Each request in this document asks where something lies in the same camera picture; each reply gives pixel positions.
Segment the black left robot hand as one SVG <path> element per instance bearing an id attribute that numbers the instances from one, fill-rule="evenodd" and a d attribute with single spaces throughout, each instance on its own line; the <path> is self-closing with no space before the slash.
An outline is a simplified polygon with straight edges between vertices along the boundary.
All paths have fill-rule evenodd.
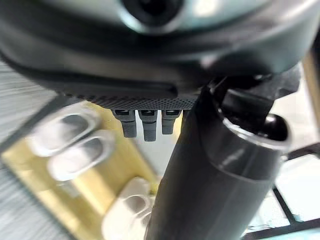
<path id="1" fill-rule="evenodd" d="M 0 55 L 38 85 L 156 139 L 184 114 L 147 240 L 239 240 L 288 154 L 271 113 L 298 90 L 317 0 L 3 0 Z"/>

